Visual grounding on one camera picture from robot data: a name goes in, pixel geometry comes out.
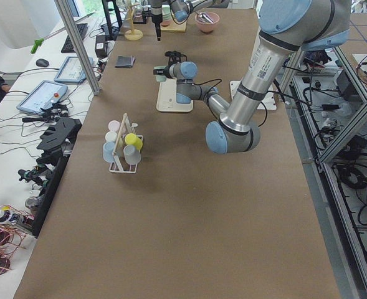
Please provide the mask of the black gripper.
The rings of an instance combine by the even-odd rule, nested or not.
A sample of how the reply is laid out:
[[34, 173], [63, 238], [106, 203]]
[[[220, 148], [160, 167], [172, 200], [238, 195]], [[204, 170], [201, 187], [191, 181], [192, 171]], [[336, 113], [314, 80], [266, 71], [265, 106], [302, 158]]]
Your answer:
[[151, 20], [156, 27], [156, 38], [157, 41], [161, 41], [161, 23], [162, 23], [162, 13], [151, 13]]
[[154, 66], [153, 74], [156, 76], [156, 78], [172, 78], [169, 71], [169, 66], [167, 65]]

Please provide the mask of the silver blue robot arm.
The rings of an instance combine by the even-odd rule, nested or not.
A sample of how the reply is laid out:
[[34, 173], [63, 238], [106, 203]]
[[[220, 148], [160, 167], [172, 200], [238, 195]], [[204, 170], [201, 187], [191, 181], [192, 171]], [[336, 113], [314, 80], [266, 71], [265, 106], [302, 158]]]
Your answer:
[[176, 80], [178, 103], [201, 100], [216, 116], [206, 127], [206, 143], [212, 152], [246, 152], [259, 144], [260, 130], [251, 118], [285, 59], [299, 49], [316, 51], [344, 44], [350, 34], [350, 13], [350, 1], [263, 1], [260, 44], [231, 102], [214, 87], [196, 85], [196, 64], [180, 62], [175, 52], [167, 66], [153, 73], [159, 81]]
[[[163, 22], [162, 15], [162, 0], [149, 0], [151, 11], [151, 20], [155, 25], [157, 41], [161, 40], [161, 23]], [[229, 1], [225, 0], [195, 0], [195, 1], [168, 1], [168, 5], [172, 10], [178, 22], [186, 21], [190, 14], [206, 7], [226, 8]]]

